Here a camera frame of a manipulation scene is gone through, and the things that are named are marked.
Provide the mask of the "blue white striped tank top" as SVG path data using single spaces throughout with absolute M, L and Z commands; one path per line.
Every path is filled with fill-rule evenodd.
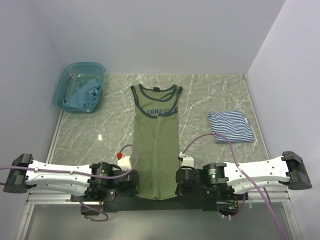
M 249 122 L 241 110 L 209 112 L 208 120 L 211 131 L 218 134 L 215 136 L 216 143 L 227 143 L 225 138 L 231 143 L 253 142 L 255 140 Z

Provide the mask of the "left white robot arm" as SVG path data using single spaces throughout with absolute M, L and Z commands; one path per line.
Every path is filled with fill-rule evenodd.
M 62 192 L 94 201 L 108 193 L 135 195 L 139 174 L 132 167 L 124 168 L 107 162 L 86 165 L 58 165 L 34 160 L 24 153 L 10 167 L 3 191 L 24 194 L 32 188 Z

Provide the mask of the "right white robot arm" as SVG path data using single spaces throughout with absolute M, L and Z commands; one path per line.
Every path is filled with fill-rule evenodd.
M 176 194 L 204 194 L 217 201 L 231 201 L 256 188 L 287 186 L 300 191 L 312 188 L 303 159 L 293 151 L 285 151 L 273 159 L 246 162 L 209 163 L 201 169 L 181 166 L 175 175 Z

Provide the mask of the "olive green tank top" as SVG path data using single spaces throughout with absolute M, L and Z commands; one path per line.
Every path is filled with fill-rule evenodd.
M 135 104 L 133 145 L 139 153 L 137 196 L 149 200 L 176 197 L 179 164 L 178 103 L 182 87 L 131 86 Z

